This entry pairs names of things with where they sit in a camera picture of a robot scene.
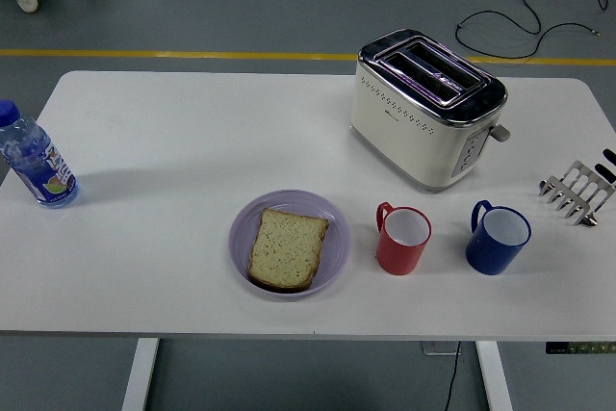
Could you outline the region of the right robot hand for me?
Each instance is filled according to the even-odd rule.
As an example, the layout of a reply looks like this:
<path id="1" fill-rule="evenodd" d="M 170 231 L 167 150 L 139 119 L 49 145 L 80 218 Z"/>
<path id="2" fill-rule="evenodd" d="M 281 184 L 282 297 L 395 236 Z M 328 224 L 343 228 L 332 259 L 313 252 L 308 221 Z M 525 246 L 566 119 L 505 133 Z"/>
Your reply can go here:
<path id="1" fill-rule="evenodd" d="M 603 150 L 605 164 L 596 163 L 595 171 L 608 183 L 613 184 L 616 180 L 616 154 L 609 148 Z"/>

